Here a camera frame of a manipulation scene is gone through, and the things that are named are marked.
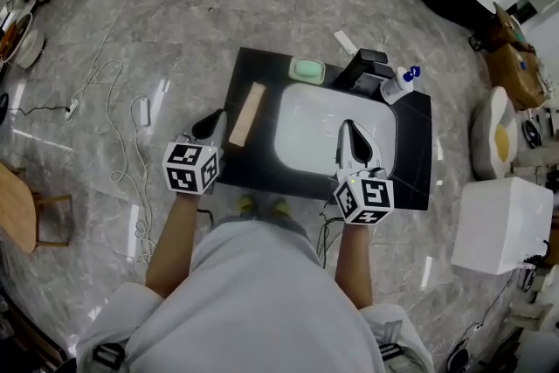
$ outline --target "white power cord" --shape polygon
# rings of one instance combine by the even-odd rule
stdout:
[[[110,174],[110,178],[111,178],[112,182],[118,183],[123,178],[126,177],[134,185],[134,188],[135,188],[136,192],[138,193],[138,197],[140,198],[141,206],[144,209],[144,219],[143,220],[138,219],[136,221],[136,223],[135,223],[135,236],[140,241],[140,248],[141,248],[140,258],[141,258],[141,261],[147,267],[149,265],[149,261],[151,260],[152,251],[155,248],[155,243],[151,240],[151,237],[149,236],[149,234],[151,232],[151,224],[152,224],[153,214],[152,214],[151,204],[149,203],[148,194],[147,194],[149,169],[148,169],[148,166],[146,165],[146,163],[144,162],[143,157],[141,156],[141,153],[140,153],[140,148],[138,147],[138,129],[136,127],[136,123],[135,123],[135,120],[134,120],[134,104],[138,100],[140,100],[144,97],[137,96],[130,103],[130,118],[132,119],[132,124],[134,125],[134,143],[135,143],[136,153],[138,154],[138,158],[140,159],[140,162],[141,162],[141,165],[142,165],[142,168],[143,168],[143,172],[141,174],[141,189],[140,189],[138,187],[138,184],[134,180],[134,178],[131,177],[131,175],[128,174],[128,155],[126,153],[126,148],[124,146],[124,140],[122,139],[121,133],[119,132],[117,127],[114,125],[114,122],[111,119],[111,115],[109,113],[111,93],[113,92],[113,88],[116,85],[116,81],[118,80],[119,76],[121,76],[122,69],[124,67],[124,62],[121,59],[110,59],[107,62],[105,62],[100,67],[99,70],[97,70],[97,59],[99,58],[99,55],[100,55],[101,51],[103,50],[103,47],[105,46],[105,43],[107,42],[108,35],[113,30],[114,24],[116,24],[116,21],[120,17],[121,13],[124,11],[124,8],[128,4],[128,1],[129,0],[126,0],[124,2],[124,4],[122,5],[121,9],[118,12],[118,14],[114,18],[113,23],[111,24],[110,28],[108,29],[107,34],[103,38],[103,41],[101,42],[101,46],[100,46],[99,50],[97,51],[97,54],[95,55],[95,58],[93,59],[93,62],[91,64],[91,67],[89,69],[89,73],[87,74],[86,81],[84,82],[83,87],[78,92],[76,92],[74,95],[72,95],[72,104],[70,106],[70,112],[68,112],[66,114],[66,121],[67,122],[72,121],[73,117],[75,116],[76,112],[78,111],[78,108],[79,108],[79,105],[80,105],[81,101],[84,98],[84,94],[86,92],[87,86],[89,86],[91,83],[93,83],[97,79],[97,77],[103,72],[103,70],[105,69],[106,66],[108,66],[111,63],[118,64],[119,69],[118,69],[116,75],[114,76],[113,83],[111,84],[111,86],[108,90],[107,101],[105,103],[105,113],[107,115],[107,119],[108,119],[109,123],[111,123],[111,127],[113,128],[113,131],[116,133],[116,136],[118,137],[119,142],[121,144],[122,155],[124,156],[124,167],[122,169],[116,169],[116,170],[112,171],[111,174]]]
[[[103,68],[108,64],[109,61],[107,63],[103,64],[103,66],[101,67],[101,69],[99,71],[97,70],[97,59],[99,58],[99,55],[101,54],[101,51],[103,50],[103,47],[105,46],[105,43],[107,42],[108,36],[111,34],[111,31],[113,30],[114,24],[116,24],[116,21],[121,16],[122,12],[124,11],[124,8],[126,7],[126,5],[128,4],[129,1],[130,0],[125,0],[124,1],[124,3],[121,6],[121,9],[119,10],[118,14],[114,18],[113,23],[111,24],[110,28],[108,29],[107,34],[103,38],[103,40],[101,42],[101,46],[99,47],[99,50],[95,54],[95,58],[93,58],[93,62],[91,63],[91,67],[89,68],[89,73],[87,74],[86,81],[84,82],[83,87],[79,91],[74,93],[72,95],[72,97],[70,97],[70,101],[71,101],[70,112],[66,113],[66,121],[72,121],[74,115],[76,114],[76,112],[78,112],[79,105],[81,104],[81,101],[84,98],[84,94],[86,92],[87,86],[89,86],[91,83],[93,83],[95,81],[95,79],[103,71]]]

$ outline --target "cable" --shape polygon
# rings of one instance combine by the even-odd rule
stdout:
[[[29,110],[29,111],[27,111],[27,112],[25,112],[23,109],[20,109],[19,107],[15,108],[15,109],[12,109],[11,107],[8,107],[8,110],[9,110],[9,111],[20,111],[23,115],[29,115],[31,112],[33,112],[33,111],[38,111],[38,110],[41,110],[41,109],[48,109],[48,110],[50,110],[50,111],[55,111],[55,110],[58,110],[58,109],[65,109],[66,112],[70,112],[70,108],[69,108],[69,107],[66,107],[66,106],[54,106],[54,107],[43,106],[43,107],[34,107],[33,109],[31,109],[31,110]]]
[[[324,206],[322,207],[321,212],[319,213],[319,216],[322,216],[324,218],[324,224],[321,227],[321,231],[318,234],[318,241],[316,242],[316,255],[318,256],[318,259],[320,260],[322,257],[322,269],[326,269],[326,260],[327,260],[327,254],[328,254],[328,250],[330,249],[330,247],[332,247],[332,244],[337,241],[337,239],[341,236],[338,235],[338,237],[332,242],[330,243],[330,245],[327,247],[327,241],[328,241],[328,236],[330,235],[330,228],[329,225],[333,222],[343,222],[343,218],[330,218],[327,219],[326,215],[324,214],[324,211],[326,210],[326,207],[328,206],[330,202],[330,199],[328,201],[326,201],[326,203],[324,203]]]
[[[153,213],[152,213],[152,210],[151,210],[151,204],[149,203],[148,194],[147,194],[149,170],[148,170],[148,166],[144,162],[143,157],[141,156],[141,153],[140,153],[140,148],[138,146],[138,129],[137,129],[136,122],[135,122],[135,119],[134,119],[134,104],[139,99],[144,98],[144,97],[137,96],[130,103],[130,117],[131,117],[132,123],[134,125],[135,149],[136,149],[136,153],[138,155],[138,158],[140,159],[141,165],[143,167],[143,172],[141,174],[141,188],[139,188],[138,184],[136,183],[134,178],[131,177],[131,175],[128,174],[128,155],[126,153],[124,140],[122,139],[121,133],[119,132],[117,127],[114,125],[114,122],[111,119],[111,115],[109,113],[111,93],[113,92],[116,81],[118,80],[119,76],[121,76],[122,69],[124,67],[124,63],[120,59],[110,59],[107,62],[105,62],[99,68],[99,70],[97,69],[98,68],[97,59],[99,58],[100,53],[103,50],[103,48],[105,46],[105,43],[107,42],[107,38],[108,38],[109,34],[111,33],[111,31],[114,28],[114,24],[116,24],[116,21],[120,17],[121,13],[124,11],[124,8],[128,4],[128,2],[129,2],[129,0],[126,0],[124,2],[124,4],[121,6],[121,9],[119,10],[118,14],[114,18],[114,21],[111,23],[111,26],[109,27],[109,29],[107,31],[107,34],[103,38],[103,40],[101,42],[101,45],[100,45],[100,48],[97,51],[97,53],[95,55],[95,58],[93,59],[93,62],[91,64],[91,67],[89,69],[89,73],[87,74],[87,77],[86,77],[86,80],[84,82],[83,87],[79,91],[77,91],[76,93],[74,93],[72,95],[72,106],[73,107],[71,107],[71,109],[70,109],[72,112],[66,116],[66,121],[67,122],[71,121],[73,119],[73,117],[75,116],[76,112],[78,111],[79,104],[83,100],[83,97],[84,97],[84,94],[86,92],[87,86],[89,86],[91,83],[93,83],[96,80],[96,78],[103,72],[105,67],[107,67],[111,63],[117,63],[119,65],[119,68],[118,68],[117,73],[114,76],[113,83],[111,84],[111,86],[108,90],[108,93],[107,93],[107,101],[105,103],[105,113],[107,115],[107,119],[108,119],[109,123],[111,124],[111,128],[116,133],[116,136],[119,139],[119,143],[121,144],[121,151],[122,151],[122,155],[124,156],[124,167],[122,169],[116,169],[116,170],[112,171],[111,174],[110,174],[110,178],[111,178],[112,182],[118,183],[124,177],[126,177],[134,185],[136,193],[138,193],[138,197],[140,198],[141,206],[144,209],[144,219],[143,220],[138,219],[136,221],[136,223],[135,223],[135,236],[140,241],[140,247],[141,247],[141,257],[140,258],[143,261],[143,263],[146,266],[148,266],[149,261],[151,260],[152,251],[155,248],[155,243],[151,240],[151,237],[150,237]]]
[[[74,101],[75,101],[75,107],[72,109],[72,113],[66,116],[66,121],[72,121],[74,115],[78,112],[79,105],[81,104],[81,101],[84,98],[84,94],[86,92],[87,86],[89,86],[91,83],[93,83],[95,81],[97,76],[103,71],[103,67],[105,67],[107,65],[107,63],[105,63],[101,67],[101,69],[99,71],[97,71],[97,59],[99,58],[99,55],[101,54],[101,51],[103,50],[103,47],[105,46],[105,43],[107,42],[107,38],[108,38],[109,34],[111,34],[111,31],[113,30],[113,27],[116,24],[116,21],[121,16],[121,13],[124,11],[124,8],[126,7],[126,5],[128,4],[129,1],[130,0],[125,0],[124,1],[124,3],[121,6],[121,9],[119,10],[118,14],[114,18],[114,21],[111,23],[111,26],[107,31],[107,34],[105,35],[105,37],[101,41],[101,45],[99,47],[99,50],[95,54],[95,58],[93,58],[93,62],[91,63],[91,67],[89,68],[89,73],[87,74],[86,81],[84,82],[84,85],[82,86],[82,88],[80,90],[78,90],[76,93],[74,93],[72,95],[72,97],[70,97],[71,103],[74,103]]]
[[[210,217],[210,228],[213,229],[214,226],[213,213],[210,210],[206,210],[206,209],[198,209],[197,212],[204,213]]]
[[[499,294],[497,295],[497,297],[495,298],[495,300],[493,301],[493,303],[491,305],[489,305],[489,308],[487,309],[487,311],[483,314],[483,318],[481,319],[481,322],[475,322],[472,323],[472,325],[470,325],[468,328],[466,328],[466,330],[464,331],[464,333],[462,334],[462,336],[459,338],[458,342],[456,344],[454,344],[454,347],[458,346],[459,344],[461,344],[465,339],[466,334],[468,333],[468,331],[474,327],[483,327],[483,325],[486,322],[486,318],[487,315],[489,314],[489,311],[491,311],[491,309],[495,306],[495,304],[497,303],[497,301],[499,301],[499,298],[503,295],[503,293],[505,292],[505,290],[513,284],[513,277],[514,277],[514,273],[516,271],[514,270],[513,273],[511,274],[511,276],[509,277],[509,279],[507,280],[507,283],[505,283],[505,286],[500,290]]]

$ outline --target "power strip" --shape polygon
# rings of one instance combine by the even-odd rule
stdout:
[[[334,38],[338,41],[338,44],[342,46],[343,50],[346,51],[348,55],[354,56],[357,54],[357,47],[355,44],[351,42],[351,39],[348,38],[348,35],[343,31],[339,30],[334,33]]]
[[[73,118],[73,116],[76,114],[76,111],[78,110],[78,106],[79,106],[79,101],[72,98],[72,103],[68,108],[69,110],[65,114],[66,121],[70,121]]]
[[[149,126],[149,100],[147,98],[140,99],[140,124],[145,128]]]

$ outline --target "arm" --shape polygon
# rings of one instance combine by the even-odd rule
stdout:
[[[149,262],[146,287],[163,299],[189,276],[199,196],[179,195]]]
[[[344,225],[335,282],[357,309],[373,304],[367,225]]]

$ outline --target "white box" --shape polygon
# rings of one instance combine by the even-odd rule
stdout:
[[[451,262],[500,275],[546,252],[553,193],[519,177],[467,183]]]
[[[218,148],[172,142],[163,157],[167,188],[178,193],[203,194],[219,175]]]
[[[394,211],[392,181],[348,176],[334,192],[346,224],[378,224]]]

